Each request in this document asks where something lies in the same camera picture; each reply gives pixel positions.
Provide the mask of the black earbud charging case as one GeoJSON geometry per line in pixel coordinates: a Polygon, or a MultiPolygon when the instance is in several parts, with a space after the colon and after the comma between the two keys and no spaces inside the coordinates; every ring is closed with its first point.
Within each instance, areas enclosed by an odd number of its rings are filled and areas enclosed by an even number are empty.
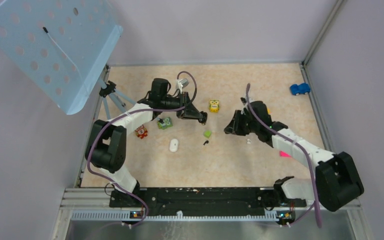
{"type": "Polygon", "coordinates": [[[200,114],[201,114],[201,118],[198,120],[198,122],[204,126],[206,125],[208,120],[208,113],[201,111],[200,114]]]}

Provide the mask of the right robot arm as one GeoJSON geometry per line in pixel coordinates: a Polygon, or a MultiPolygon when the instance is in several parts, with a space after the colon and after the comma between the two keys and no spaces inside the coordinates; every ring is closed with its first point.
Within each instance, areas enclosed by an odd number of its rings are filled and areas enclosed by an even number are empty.
{"type": "Polygon", "coordinates": [[[236,136],[255,134],[261,142],[286,153],[311,171],[309,179],[288,176],[275,182],[273,200],[279,206],[287,206],[293,199],[318,200],[327,210],[335,212],[365,192],[350,154],[320,148],[286,124],[273,121],[262,101],[245,103],[242,110],[234,112],[223,131],[236,136]]]}

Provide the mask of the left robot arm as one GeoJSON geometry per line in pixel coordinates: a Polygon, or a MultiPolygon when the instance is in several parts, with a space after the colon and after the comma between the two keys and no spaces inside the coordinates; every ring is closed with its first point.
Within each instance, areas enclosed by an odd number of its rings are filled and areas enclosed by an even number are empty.
{"type": "Polygon", "coordinates": [[[188,92],[168,94],[170,82],[164,78],[152,81],[148,94],[130,110],[108,121],[96,120],[88,139],[85,158],[100,170],[98,176],[109,180],[122,192],[121,200],[129,207],[140,202],[138,181],[125,166],[127,137],[140,126],[155,120],[162,112],[175,112],[179,119],[206,124],[208,114],[199,111],[188,92]]]}

